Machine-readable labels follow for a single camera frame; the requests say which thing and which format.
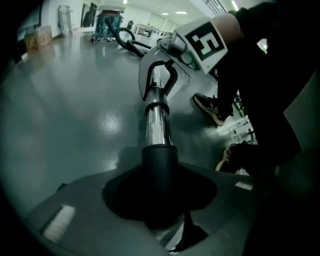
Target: ceiling light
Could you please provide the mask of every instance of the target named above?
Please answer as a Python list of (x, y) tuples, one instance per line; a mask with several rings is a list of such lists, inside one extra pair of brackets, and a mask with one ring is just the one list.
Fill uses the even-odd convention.
[(239, 8), (236, 4), (236, 2), (234, 0), (231, 1), (232, 5), (233, 5), (233, 8), (236, 10), (236, 11), (239, 11)]
[(184, 10), (176, 10), (175, 11), (176, 14), (188, 14), (186, 11)]

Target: black sleeve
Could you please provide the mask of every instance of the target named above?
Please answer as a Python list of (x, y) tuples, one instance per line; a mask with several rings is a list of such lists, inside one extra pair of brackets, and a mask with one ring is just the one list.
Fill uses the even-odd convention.
[(277, 17), (278, 5), (264, 2), (252, 8), (241, 8), (239, 11), (230, 11), (240, 24), (245, 38), (258, 42), (268, 38), (273, 22)]

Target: sneaker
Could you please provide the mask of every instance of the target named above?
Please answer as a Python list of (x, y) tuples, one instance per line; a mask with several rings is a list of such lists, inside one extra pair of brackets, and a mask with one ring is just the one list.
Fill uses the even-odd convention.
[(225, 124), (226, 118), (222, 118), (219, 115), (217, 98), (209, 98), (201, 93), (195, 93), (192, 98), (195, 103), (213, 119), (217, 126), (223, 126)]
[(237, 144), (232, 144), (224, 149), (222, 160), (215, 167), (217, 172), (235, 174), (241, 169), (241, 166), (239, 165), (239, 162), (235, 160), (235, 157), (232, 158), (232, 149), (234, 149), (236, 145)]

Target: black hose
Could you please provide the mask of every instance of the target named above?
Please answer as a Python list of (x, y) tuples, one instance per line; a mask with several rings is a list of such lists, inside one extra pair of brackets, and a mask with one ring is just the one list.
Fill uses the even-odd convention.
[[(146, 45), (146, 44), (144, 44), (142, 42), (136, 41), (136, 37), (135, 37), (134, 33), (132, 33), (132, 31), (130, 29), (125, 28), (125, 27), (119, 27), (115, 31), (113, 26), (112, 26), (112, 21), (111, 21), (110, 17), (105, 18), (104, 22), (109, 27), (110, 32), (113, 35), (113, 37), (115, 38), (115, 40), (117, 41), (117, 43), (119, 45), (121, 45), (124, 49), (135, 53), (139, 58), (142, 58), (147, 53), (147, 51), (138, 49), (135, 45), (142, 46), (142, 47), (145, 47), (147, 49), (151, 49), (151, 47), (149, 45)], [(130, 36), (131, 36), (131, 39), (128, 40), (127, 42), (123, 41), (120, 38), (120, 35), (119, 35), (120, 31), (128, 32), (130, 34)]]

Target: glossy floor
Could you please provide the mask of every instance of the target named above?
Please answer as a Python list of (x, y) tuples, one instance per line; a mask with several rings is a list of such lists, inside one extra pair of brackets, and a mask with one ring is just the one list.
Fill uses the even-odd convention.
[[(55, 41), (16, 65), (1, 85), (0, 177), (22, 216), (62, 183), (141, 161), (140, 60), (116, 43), (89, 38)], [(237, 117), (216, 128), (191, 99), (196, 92), (212, 96), (217, 82), (190, 82), (170, 100), (172, 139), (180, 161), (213, 171)]]

